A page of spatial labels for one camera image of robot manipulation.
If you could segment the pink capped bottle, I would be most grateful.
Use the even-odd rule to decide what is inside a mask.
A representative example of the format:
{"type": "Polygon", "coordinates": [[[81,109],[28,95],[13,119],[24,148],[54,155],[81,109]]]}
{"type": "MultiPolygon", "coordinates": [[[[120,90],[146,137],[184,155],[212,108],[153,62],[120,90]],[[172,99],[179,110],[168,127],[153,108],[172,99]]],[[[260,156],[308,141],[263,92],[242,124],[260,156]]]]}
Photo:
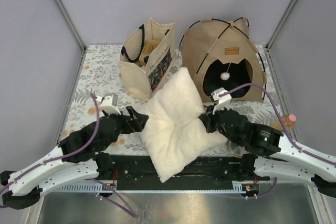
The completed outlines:
{"type": "MultiPolygon", "coordinates": [[[[296,120],[297,118],[294,114],[283,115],[281,117],[281,121],[284,123],[285,128],[288,132],[290,132],[296,126],[296,120]]],[[[276,130],[284,132],[284,127],[282,126],[281,121],[280,120],[274,121],[271,124],[271,127],[276,130]]]]}

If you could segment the beige pet tent fabric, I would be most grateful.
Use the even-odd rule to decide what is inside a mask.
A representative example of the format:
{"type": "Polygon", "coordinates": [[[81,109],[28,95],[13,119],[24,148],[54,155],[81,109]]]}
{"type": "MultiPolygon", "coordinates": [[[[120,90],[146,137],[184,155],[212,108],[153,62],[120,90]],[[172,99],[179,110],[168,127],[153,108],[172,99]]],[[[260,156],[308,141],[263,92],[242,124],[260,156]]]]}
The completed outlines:
{"type": "MultiPolygon", "coordinates": [[[[222,72],[225,72],[230,63],[230,56],[224,56],[220,59],[207,57],[205,63],[202,64],[198,74],[191,76],[199,95],[203,102],[209,102],[210,94],[219,88],[232,90],[238,86],[233,86],[230,78],[226,81],[220,78],[222,72]]],[[[265,99],[264,90],[261,85],[255,83],[245,83],[243,87],[231,94],[234,101],[253,101],[263,102],[265,99]]]]}

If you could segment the white pompom toy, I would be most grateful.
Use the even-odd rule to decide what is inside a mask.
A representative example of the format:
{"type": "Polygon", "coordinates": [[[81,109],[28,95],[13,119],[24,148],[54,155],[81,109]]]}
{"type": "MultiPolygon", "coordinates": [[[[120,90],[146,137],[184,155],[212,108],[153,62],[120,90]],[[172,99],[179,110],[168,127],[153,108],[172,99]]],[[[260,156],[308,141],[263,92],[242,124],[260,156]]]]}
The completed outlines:
{"type": "Polygon", "coordinates": [[[229,63],[227,69],[225,72],[222,72],[220,75],[220,78],[224,81],[228,80],[230,78],[230,73],[229,73],[229,69],[230,69],[231,63],[229,63]]]}

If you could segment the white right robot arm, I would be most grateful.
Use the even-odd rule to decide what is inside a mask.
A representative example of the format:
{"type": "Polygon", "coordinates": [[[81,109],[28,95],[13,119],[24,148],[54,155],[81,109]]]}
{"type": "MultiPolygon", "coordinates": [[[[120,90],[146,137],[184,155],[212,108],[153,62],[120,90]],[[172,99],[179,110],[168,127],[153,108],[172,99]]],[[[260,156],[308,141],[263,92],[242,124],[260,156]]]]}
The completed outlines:
{"type": "Polygon", "coordinates": [[[243,147],[239,173],[243,179],[254,176],[297,180],[335,197],[335,156],[298,143],[270,126],[251,123],[232,109],[201,114],[208,133],[219,132],[232,143],[243,147]]]}

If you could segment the cream canvas tote bag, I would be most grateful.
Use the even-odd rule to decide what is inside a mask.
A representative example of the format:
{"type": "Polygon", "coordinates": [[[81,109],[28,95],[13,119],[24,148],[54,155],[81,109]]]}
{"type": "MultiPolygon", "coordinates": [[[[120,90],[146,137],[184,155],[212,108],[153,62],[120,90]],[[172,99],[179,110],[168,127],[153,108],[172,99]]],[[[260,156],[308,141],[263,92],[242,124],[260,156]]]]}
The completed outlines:
{"type": "Polygon", "coordinates": [[[175,24],[159,24],[149,19],[124,41],[118,66],[126,93],[148,101],[161,86],[176,61],[175,24]],[[146,40],[160,40],[145,66],[139,57],[146,40]]]}

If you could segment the stainless steel pet bowl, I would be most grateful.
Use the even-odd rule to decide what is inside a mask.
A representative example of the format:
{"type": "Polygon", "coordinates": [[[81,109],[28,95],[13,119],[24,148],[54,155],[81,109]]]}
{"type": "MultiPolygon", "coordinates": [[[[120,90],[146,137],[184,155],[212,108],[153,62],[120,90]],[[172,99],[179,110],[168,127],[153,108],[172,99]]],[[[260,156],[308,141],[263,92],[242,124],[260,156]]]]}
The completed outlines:
{"type": "Polygon", "coordinates": [[[242,156],[247,153],[243,147],[237,146],[231,141],[226,142],[226,148],[233,156],[237,158],[242,158],[242,156]]]}

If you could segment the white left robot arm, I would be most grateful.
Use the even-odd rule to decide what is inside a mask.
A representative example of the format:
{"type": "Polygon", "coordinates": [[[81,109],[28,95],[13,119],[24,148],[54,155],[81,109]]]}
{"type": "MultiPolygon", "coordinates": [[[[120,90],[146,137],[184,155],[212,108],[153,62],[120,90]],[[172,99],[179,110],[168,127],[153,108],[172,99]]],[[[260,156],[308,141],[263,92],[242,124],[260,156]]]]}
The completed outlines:
{"type": "Polygon", "coordinates": [[[127,114],[97,116],[94,122],[70,133],[48,154],[20,171],[1,172],[1,208],[28,208],[41,197],[74,182],[114,179],[117,172],[105,150],[119,135],[143,131],[149,119],[132,106],[126,110],[127,114]]]}

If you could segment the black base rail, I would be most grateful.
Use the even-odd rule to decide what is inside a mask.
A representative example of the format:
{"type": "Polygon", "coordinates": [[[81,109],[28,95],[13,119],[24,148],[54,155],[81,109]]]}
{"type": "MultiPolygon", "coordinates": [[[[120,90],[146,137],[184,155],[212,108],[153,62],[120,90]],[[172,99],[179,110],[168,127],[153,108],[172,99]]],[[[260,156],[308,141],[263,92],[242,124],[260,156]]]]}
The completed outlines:
{"type": "MultiPolygon", "coordinates": [[[[160,181],[149,156],[111,155],[110,158],[112,167],[109,170],[108,180],[114,182],[160,181]]],[[[247,182],[254,181],[256,177],[253,172],[244,172],[240,167],[240,159],[236,157],[201,156],[166,182],[174,178],[189,180],[206,178],[210,181],[247,182]]]]}

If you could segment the white fluffy cushion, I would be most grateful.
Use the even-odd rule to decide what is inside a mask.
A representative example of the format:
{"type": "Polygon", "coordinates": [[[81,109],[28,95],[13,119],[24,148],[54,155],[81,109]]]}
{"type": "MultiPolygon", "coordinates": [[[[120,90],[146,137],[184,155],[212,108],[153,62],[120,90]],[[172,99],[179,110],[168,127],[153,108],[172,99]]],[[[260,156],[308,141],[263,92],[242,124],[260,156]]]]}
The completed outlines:
{"type": "Polygon", "coordinates": [[[204,106],[185,67],[135,110],[149,116],[140,138],[162,183],[204,151],[227,141],[218,132],[206,132],[199,119],[204,106]]]}

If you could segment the brown cardboard box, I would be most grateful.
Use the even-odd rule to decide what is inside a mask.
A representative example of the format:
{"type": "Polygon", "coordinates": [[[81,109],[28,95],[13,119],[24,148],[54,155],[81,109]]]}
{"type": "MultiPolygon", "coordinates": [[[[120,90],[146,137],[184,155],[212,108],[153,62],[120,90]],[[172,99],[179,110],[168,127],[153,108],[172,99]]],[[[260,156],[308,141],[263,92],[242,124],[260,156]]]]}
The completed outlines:
{"type": "Polygon", "coordinates": [[[153,52],[153,50],[160,44],[160,40],[146,40],[144,43],[144,47],[141,51],[140,57],[139,57],[139,63],[142,66],[145,66],[149,55],[153,52]]]}

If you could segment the floral table mat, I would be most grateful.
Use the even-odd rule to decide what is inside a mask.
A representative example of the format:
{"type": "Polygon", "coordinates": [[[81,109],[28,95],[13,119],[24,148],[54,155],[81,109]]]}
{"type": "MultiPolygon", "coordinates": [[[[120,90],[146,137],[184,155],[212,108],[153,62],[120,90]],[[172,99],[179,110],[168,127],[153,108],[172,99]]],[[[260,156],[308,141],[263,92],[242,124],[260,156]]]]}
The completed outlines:
{"type": "MultiPolygon", "coordinates": [[[[276,91],[271,71],[268,64],[268,55],[262,45],[256,45],[265,63],[267,86],[277,110],[283,115],[279,94],[276,91]]],[[[119,76],[119,56],[121,45],[90,45],[83,63],[83,67],[74,91],[73,101],[67,117],[67,122],[61,135],[61,139],[70,133],[96,120],[96,110],[90,93],[105,95],[114,93],[118,95],[117,106],[121,109],[131,105],[134,108],[143,103],[126,94],[122,79],[119,76]]],[[[182,64],[181,52],[176,48],[177,59],[171,68],[168,78],[175,73],[182,64]]],[[[250,101],[231,102],[229,108],[240,114],[246,115],[251,122],[271,125],[276,119],[276,114],[269,99],[265,96],[263,103],[250,101]]],[[[146,148],[139,134],[120,135],[118,141],[112,143],[106,151],[112,155],[142,155],[148,156],[146,148]]],[[[201,156],[231,156],[226,144],[220,144],[203,152],[201,156]]]]}

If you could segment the black tent pole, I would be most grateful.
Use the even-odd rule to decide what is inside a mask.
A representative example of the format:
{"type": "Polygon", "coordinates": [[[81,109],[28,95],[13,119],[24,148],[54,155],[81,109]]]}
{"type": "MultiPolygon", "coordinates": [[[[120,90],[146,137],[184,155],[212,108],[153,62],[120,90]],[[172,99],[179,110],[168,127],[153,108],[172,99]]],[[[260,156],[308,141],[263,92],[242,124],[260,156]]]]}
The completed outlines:
{"type": "Polygon", "coordinates": [[[255,83],[267,86],[266,67],[254,41],[249,34],[249,20],[240,17],[229,22],[228,45],[224,53],[230,56],[227,67],[233,86],[255,83]]]}
{"type": "Polygon", "coordinates": [[[182,66],[194,77],[207,57],[220,59],[238,55],[241,47],[249,45],[248,35],[246,17],[230,22],[216,18],[197,21],[187,29],[179,44],[182,66]]]}

